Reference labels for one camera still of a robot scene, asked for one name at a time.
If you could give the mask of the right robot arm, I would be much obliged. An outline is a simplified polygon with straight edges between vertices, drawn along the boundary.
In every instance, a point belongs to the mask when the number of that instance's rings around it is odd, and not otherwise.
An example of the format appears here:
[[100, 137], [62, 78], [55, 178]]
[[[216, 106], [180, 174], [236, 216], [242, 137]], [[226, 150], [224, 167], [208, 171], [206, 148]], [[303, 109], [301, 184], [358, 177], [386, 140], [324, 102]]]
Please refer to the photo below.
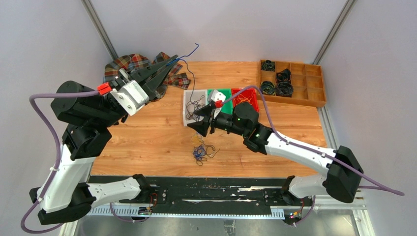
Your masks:
[[294, 205], [301, 198], [324, 194], [343, 203], [353, 202], [363, 169], [350, 148], [318, 147], [275, 134], [259, 123], [259, 113], [247, 102], [238, 104], [231, 114], [221, 112], [213, 102], [196, 113], [199, 121], [187, 126], [204, 137], [216, 129], [224, 130], [243, 137], [243, 144], [252, 152], [281, 156], [316, 171], [313, 176], [287, 177], [281, 191], [284, 203]]

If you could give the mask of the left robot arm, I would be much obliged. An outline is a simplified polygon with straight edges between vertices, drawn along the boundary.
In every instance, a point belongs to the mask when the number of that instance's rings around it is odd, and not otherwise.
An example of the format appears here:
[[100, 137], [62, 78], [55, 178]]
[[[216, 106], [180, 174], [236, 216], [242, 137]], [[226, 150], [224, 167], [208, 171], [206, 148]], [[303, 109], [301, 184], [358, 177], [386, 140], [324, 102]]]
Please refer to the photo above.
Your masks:
[[67, 81], [56, 93], [40, 95], [53, 100], [55, 116], [67, 124], [61, 138], [53, 132], [57, 159], [47, 180], [30, 190], [42, 225], [76, 221], [96, 207], [120, 200], [150, 199], [151, 187], [142, 174], [105, 184], [87, 183], [84, 176], [111, 139], [109, 128], [159, 99], [158, 89], [176, 62], [173, 56], [132, 72], [120, 70], [96, 89]]

